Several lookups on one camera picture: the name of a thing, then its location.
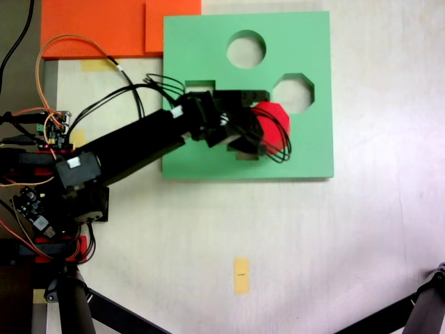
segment white floor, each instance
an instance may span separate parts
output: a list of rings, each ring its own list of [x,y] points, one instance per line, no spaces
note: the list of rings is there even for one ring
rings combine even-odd
[[[81,267],[89,286],[174,334],[335,333],[415,291],[445,260],[445,3],[203,0],[203,9],[330,11],[335,178],[175,182],[152,164],[111,187],[110,221],[96,225],[96,256]],[[161,71],[160,60],[122,65],[134,81]],[[58,70],[60,110],[78,113],[124,84],[78,61]],[[161,106],[143,94],[147,110]],[[128,95],[80,127],[91,140],[135,120]],[[235,257],[250,259],[240,296]],[[48,322],[48,333],[57,328]]]

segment green board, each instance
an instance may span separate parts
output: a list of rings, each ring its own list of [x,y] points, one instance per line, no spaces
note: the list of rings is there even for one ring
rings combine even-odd
[[[243,31],[259,34],[266,45],[263,61],[250,69],[227,58],[230,42]],[[240,161],[225,145],[209,149],[205,142],[188,140],[163,158],[164,177],[334,176],[328,12],[166,17],[163,62],[164,75],[183,83],[215,81],[219,90],[267,90],[272,101],[282,78],[300,77],[314,87],[314,103],[304,113],[291,114],[290,161]]]

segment metal leg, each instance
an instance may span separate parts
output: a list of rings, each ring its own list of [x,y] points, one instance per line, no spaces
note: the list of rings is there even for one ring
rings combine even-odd
[[[63,334],[96,334],[85,289],[78,280],[61,278],[57,285],[57,299]]]
[[[92,289],[89,305],[93,319],[121,334],[171,334]]]
[[[419,295],[403,334],[440,334],[444,316],[445,299],[431,287]]]
[[[406,325],[415,300],[416,294],[412,294],[337,334],[391,334]]]

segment orange panel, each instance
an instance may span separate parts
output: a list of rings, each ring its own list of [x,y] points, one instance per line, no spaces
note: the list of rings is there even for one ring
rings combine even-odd
[[[145,52],[151,57],[163,53],[165,16],[201,15],[201,0],[146,0]]]
[[[116,58],[162,56],[163,17],[200,13],[200,0],[42,0],[40,46],[56,35],[79,33]],[[43,54],[45,59],[103,57],[89,43],[69,39]]]
[[[80,33],[98,42],[111,56],[145,55],[145,0],[42,0],[40,46],[62,33]],[[87,42],[61,40],[45,59],[103,58]]]

